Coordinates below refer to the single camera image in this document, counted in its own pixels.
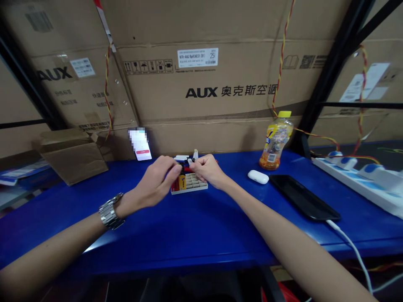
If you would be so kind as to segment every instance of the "silver metal watch band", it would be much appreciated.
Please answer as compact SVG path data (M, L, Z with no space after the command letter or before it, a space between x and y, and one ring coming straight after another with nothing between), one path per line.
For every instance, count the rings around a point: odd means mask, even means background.
M99 214L103 224L112 230L120 227L125 220L116 216L114 204L118 202L123 196L123 193L117 194L114 198L108 200L105 204L99 207Z

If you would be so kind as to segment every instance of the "open cardboard box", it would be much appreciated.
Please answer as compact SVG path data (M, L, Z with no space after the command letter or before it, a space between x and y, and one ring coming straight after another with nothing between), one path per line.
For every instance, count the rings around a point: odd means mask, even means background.
M96 138L78 128L43 132L38 151L71 186L108 170Z

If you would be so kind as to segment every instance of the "pixelated screen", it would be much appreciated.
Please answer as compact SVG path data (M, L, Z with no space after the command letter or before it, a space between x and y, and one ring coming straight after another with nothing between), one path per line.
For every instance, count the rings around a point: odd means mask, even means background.
M137 160L151 159L150 147L148 145L149 132L146 128L135 127L127 130L133 151Z

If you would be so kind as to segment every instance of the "blue table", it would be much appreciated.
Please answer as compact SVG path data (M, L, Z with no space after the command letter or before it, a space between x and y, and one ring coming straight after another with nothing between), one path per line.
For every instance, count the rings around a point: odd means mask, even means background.
M363 257L403 253L403 220L383 211L309 160L285 151L277 171L261 169L261 152L217 154L223 171L254 197L289 219L339 260L352 249L327 225L299 214L269 183L249 178L251 169L289 174L336 211L341 229ZM110 162L109 171L72 187L58 184L0 219L3 266L49 237L96 212L119 192L132 189L150 162ZM97 240L65 276L188 273L278 264L246 215L225 193L208 190L169 194L154 208L130 216Z

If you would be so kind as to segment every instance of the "black smartphone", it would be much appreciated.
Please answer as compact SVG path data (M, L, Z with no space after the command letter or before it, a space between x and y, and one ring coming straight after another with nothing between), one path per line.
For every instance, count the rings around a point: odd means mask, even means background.
M290 175L270 175L270 182L305 216L316 221L341 219L322 199L309 191Z

